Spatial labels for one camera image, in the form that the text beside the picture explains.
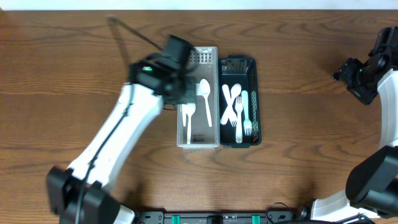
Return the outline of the white plastic spoon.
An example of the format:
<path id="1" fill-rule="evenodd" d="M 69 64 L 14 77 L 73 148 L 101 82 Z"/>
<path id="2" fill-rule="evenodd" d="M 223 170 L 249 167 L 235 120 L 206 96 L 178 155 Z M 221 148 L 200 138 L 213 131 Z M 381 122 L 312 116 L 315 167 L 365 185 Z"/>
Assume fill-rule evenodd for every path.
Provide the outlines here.
<path id="1" fill-rule="evenodd" d="M 186 105 L 186 114 L 188 116 L 188 124 L 187 124 L 187 144 L 191 144 L 191 135 L 192 135 L 192 115 L 195 113 L 196 105 L 194 103 L 188 103 Z"/>
<path id="2" fill-rule="evenodd" d="M 206 117 L 208 120 L 208 125 L 209 127 L 212 127 L 212 121 L 211 121 L 211 113 L 210 113 L 210 106 L 208 102 L 208 97 L 211 92 L 210 84 L 206 79 L 202 79 L 199 83 L 199 92 L 202 97 L 204 97 L 205 100 L 205 107 L 206 107 Z"/>
<path id="3" fill-rule="evenodd" d="M 181 105 L 183 127 L 185 127 L 187 125 L 187 110 L 186 110 L 186 106 L 187 106 L 187 104 L 182 104 Z"/>

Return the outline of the white plastic spoon bottom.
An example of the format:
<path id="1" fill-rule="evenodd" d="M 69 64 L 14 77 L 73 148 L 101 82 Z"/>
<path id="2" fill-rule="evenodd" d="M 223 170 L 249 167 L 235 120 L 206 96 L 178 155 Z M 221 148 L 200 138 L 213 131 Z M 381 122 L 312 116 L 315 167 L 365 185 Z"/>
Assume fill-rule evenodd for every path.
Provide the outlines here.
<path id="1" fill-rule="evenodd" d="M 191 144 L 191 135 L 192 135 L 192 115 L 195 113 L 196 105 L 194 103 L 188 103 L 186 105 L 186 114 L 188 116 L 188 124 L 187 124 L 187 144 Z"/>

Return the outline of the pink-white plastic spoon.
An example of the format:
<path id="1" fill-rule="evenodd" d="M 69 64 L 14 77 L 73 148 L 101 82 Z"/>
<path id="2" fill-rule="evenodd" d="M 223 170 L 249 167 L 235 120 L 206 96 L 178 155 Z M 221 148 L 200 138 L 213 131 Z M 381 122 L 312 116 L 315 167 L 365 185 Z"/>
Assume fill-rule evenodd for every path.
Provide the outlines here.
<path id="1" fill-rule="evenodd" d="M 233 103 L 235 98 L 241 93 L 241 85 L 236 83 L 231 88 L 227 84 L 224 84 L 222 87 L 222 91 L 224 94 L 224 98 L 227 102 L 227 107 L 221 116 L 220 123 L 225 125 L 227 121 L 230 121 L 232 127 L 237 125 L 237 115 L 233 109 Z"/>

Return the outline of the cream plastic fork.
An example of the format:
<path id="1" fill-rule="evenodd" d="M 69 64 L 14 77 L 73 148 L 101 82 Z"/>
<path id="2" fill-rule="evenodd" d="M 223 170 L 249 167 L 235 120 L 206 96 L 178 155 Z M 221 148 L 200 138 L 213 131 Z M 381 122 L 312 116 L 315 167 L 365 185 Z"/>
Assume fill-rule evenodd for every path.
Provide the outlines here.
<path id="1" fill-rule="evenodd" d="M 237 125 L 236 125 L 236 143 L 242 143 L 243 141 L 243 130 L 242 130 L 242 116 L 243 112 L 243 102 L 240 96 L 236 98 L 235 110 L 237 112 Z"/>

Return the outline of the pink-white plastic fork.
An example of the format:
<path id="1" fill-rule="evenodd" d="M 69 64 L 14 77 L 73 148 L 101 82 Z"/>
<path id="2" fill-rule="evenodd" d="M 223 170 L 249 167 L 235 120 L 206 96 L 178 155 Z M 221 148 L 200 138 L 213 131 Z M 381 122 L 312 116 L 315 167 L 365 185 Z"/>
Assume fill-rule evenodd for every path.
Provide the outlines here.
<path id="1" fill-rule="evenodd" d="M 231 101 L 231 93 L 230 93 L 230 90 L 229 90 L 229 86 L 227 84 L 224 84 L 224 85 L 222 85 L 221 88 L 222 88 L 222 91 L 223 91 L 223 94 L 224 94 L 224 98 L 225 98 L 226 103 L 227 103 L 227 107 L 226 107 L 223 115 L 221 116 L 220 123 L 222 125 L 225 125 L 227 123 L 227 121 L 230 121 L 232 127 L 236 127 L 236 125 L 237 125 L 237 117 L 236 117 L 236 115 L 235 115 L 235 113 L 233 111 L 233 108 L 232 108 L 233 103 Z"/>

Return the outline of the mint green plastic fork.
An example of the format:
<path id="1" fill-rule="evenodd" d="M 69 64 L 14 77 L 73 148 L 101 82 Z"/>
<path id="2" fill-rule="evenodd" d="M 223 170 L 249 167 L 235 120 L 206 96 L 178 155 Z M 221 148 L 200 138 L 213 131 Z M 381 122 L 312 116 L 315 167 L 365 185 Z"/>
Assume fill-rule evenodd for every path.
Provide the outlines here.
<path id="1" fill-rule="evenodd" d="M 248 92 L 243 90 L 241 92 L 242 102 L 243 102 L 243 109 L 244 109 L 244 132 L 246 136 L 250 136 L 252 134 L 252 122 L 249 119 L 249 97 Z"/>

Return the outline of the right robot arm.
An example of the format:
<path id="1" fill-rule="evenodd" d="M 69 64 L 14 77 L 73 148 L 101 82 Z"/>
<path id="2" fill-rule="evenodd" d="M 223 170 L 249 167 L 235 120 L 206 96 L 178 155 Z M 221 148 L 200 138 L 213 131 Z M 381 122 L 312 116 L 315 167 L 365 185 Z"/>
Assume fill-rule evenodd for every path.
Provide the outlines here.
<path id="1" fill-rule="evenodd" d="M 365 105 L 379 95 L 380 148 L 351 171 L 344 190 L 312 203 L 310 220 L 397 216 L 397 50 L 373 51 L 369 56 L 366 63 L 349 59 L 333 77 L 347 83 L 348 90 Z"/>

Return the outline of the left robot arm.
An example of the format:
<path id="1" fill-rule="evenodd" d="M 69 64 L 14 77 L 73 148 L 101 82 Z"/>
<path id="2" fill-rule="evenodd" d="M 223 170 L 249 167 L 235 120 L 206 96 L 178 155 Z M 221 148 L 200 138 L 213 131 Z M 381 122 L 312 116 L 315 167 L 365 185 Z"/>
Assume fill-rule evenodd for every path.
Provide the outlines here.
<path id="1" fill-rule="evenodd" d="M 195 100 L 193 65 L 141 60 L 129 65 L 120 96 L 92 142 L 63 170 L 47 174 L 51 211 L 60 223 L 133 223 L 136 213 L 111 196 L 133 147 L 166 104 Z"/>

